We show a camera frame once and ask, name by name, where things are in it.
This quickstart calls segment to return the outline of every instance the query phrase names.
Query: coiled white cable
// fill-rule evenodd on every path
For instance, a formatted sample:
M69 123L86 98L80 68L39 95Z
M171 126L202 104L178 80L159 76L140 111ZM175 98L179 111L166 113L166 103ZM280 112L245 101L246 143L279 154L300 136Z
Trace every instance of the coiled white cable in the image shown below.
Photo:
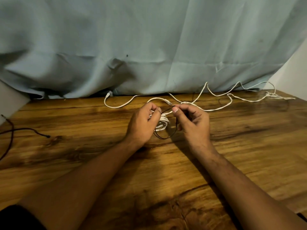
M273 88L274 88L274 93L270 93L270 92L267 91L266 94L265 94L265 96L263 96L263 97L260 98L259 100L246 100L246 99L244 99L244 98L235 96L235 95L233 95L232 93L230 93L234 88L236 88L236 86L237 86L238 84L240 84L241 87L242 87L244 90L253 91L253 90L250 90L250 89L253 88L253 87L255 87L255 86L257 86L257 85L263 84L263 83L269 83L269 84L271 84L271 85L273 86ZM229 97L229 99L230 99L230 102L227 103L226 105L224 105L224 106L222 106L222 107L219 107L219 108L216 108L216 109L204 110L204 109L200 108L199 106L197 106L196 104L194 104L194 102L196 102L196 101L199 99L199 97L200 97L201 94L203 93L203 91L204 91L204 89L206 88L206 86L207 86L208 91L209 91L213 96L219 97L219 96L227 95L227 96ZM295 98L293 98L293 97L282 97L282 96L276 94L276 88L275 88L275 86L274 86L271 82L268 82L268 81L260 82L260 83L258 83L258 84L256 84L256 85L253 85L253 86L249 87L249 88L244 88L243 85L242 85L242 83L239 81L239 82L237 82L237 83L232 87L231 90L227 91L226 93L219 94L219 95L214 94L214 93L209 89L208 82L206 82L205 85L203 86L201 92L199 93L198 97L197 97L193 102L186 102L186 101L182 102L182 101L176 99L171 93L168 93L168 94L169 94L170 96L172 96L177 102L179 102L179 103L181 103L181 104L184 104L184 103L186 103L186 104L192 104L192 105L194 105L194 106L197 106L199 109L201 109L201 110L203 110L203 111L215 111L215 110L223 109L223 108L226 107L226 106L229 106L229 105L232 103L232 98L231 98L231 96L233 96L233 97L235 97L235 98L238 98L238 99L241 99L241 100L243 100L243 101L247 101L247 102L259 102L259 101L265 99L266 97L267 97L267 98L274 98L274 99L284 99L284 100L295 99ZM107 99L109 96L113 96L112 91L109 91L109 92L107 93L107 95L106 95L106 97L105 97L105 99L104 99L104 104L105 104L107 107L109 107L109 108L116 109L116 108L121 108L121 107L123 107L123 106L129 104L136 96L141 96L141 95L135 95L135 96L133 96L128 102L126 102L126 103L123 104L123 105L117 106L117 107L108 106L108 105L106 104L106 99ZM154 100L154 99L159 99L159 100L162 100L162 101L166 102L168 105L172 105L172 103L171 103L169 100L164 99L164 98L161 98L161 97L153 97L153 98L149 99L147 102L150 102L151 100ZM170 114L170 113L172 113L172 111L167 112L167 113L163 113L163 114L161 115L160 121L159 121L158 125L156 126L156 131L162 131L162 130L164 130L164 129L167 127L167 124L169 123L169 120L168 120L168 118L167 118L167 115Z

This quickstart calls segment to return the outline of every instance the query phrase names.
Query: black cable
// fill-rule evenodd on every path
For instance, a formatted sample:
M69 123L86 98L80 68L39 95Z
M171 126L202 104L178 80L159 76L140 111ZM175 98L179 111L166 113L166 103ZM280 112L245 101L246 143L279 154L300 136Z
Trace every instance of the black cable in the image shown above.
M12 147L13 139L14 139L14 131L32 130L32 131L34 131L34 132L35 132L36 134L38 134L38 135L41 135L41 136L50 138L49 135L41 134L41 133L39 133L38 131L36 131L35 129L33 129L33 128L28 128L28 127L24 127L24 128L15 128L15 127L14 127L14 124L13 124L9 119L7 119L4 115L1 115L1 116L12 126L12 129L11 129L11 130L7 130L7 131L0 132L0 135L5 134L5 133L8 133L8 132L12 132L12 133L11 133L10 144L9 144L9 146L7 147L7 150L5 151L5 153L0 157L0 161L8 154L8 152L10 151L10 149L11 149L11 147Z
M166 112L166 111L172 109L172 108L173 108L173 107L171 107L171 108L169 108L169 109L163 111L162 114L163 114L164 112ZM156 129L154 129L154 135L155 135L156 137L158 137L159 139L168 139L168 138L171 138L171 137L176 133L176 131L177 131L177 124L178 124L178 119L176 118L176 129L175 129L175 131L173 132L173 134L171 134L171 135L170 135L169 137L167 137L167 138L164 138L164 137L159 136L159 135L158 135L158 132L156 131Z

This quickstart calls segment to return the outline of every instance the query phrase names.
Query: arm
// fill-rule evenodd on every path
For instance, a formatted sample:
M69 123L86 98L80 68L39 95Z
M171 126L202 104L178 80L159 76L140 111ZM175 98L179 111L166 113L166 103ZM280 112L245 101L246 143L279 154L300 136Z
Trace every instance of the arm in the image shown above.
M46 184L21 199L48 230L74 230L125 161L146 143L160 119L161 109L145 104L131 118L122 142L88 163Z
M205 167L245 230L307 229L307 223L260 189L210 142L209 115L198 107L173 107L191 152Z

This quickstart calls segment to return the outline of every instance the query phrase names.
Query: hand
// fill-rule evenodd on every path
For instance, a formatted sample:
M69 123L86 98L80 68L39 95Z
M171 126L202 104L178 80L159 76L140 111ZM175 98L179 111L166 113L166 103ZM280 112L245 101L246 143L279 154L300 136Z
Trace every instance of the hand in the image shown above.
M152 136L160 117L161 108L152 102L146 103L131 117L125 139L142 147Z
M203 151L204 147L211 146L207 112L190 104L177 104L173 107L173 114L179 121L178 130L183 130L185 139L193 153Z

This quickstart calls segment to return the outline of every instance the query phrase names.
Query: wooden table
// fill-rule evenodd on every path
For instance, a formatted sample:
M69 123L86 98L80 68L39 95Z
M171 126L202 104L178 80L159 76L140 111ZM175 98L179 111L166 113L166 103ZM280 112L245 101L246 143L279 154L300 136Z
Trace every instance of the wooden table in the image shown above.
M263 94L235 95L256 100ZM196 96L176 95L184 101ZM52 137L15 132L13 147L0 162L0 209L116 144L125 135L132 113L149 97L136 97L120 109L105 107L103 99L37 100L14 114L15 127L35 128ZM107 103L118 106L129 99L110 97ZM197 104L213 109L228 101L202 94ZM162 110L169 108L154 102ZM162 136L174 130L175 118L170 119L171 126ZM236 99L210 112L210 119L212 141L221 154L294 212L307 211L307 102ZM7 123L0 126L0 131L7 129ZM10 134L0 136L0 152L9 140ZM177 132L167 140L152 136L128 160L81 229L235 229L231 218L231 209Z

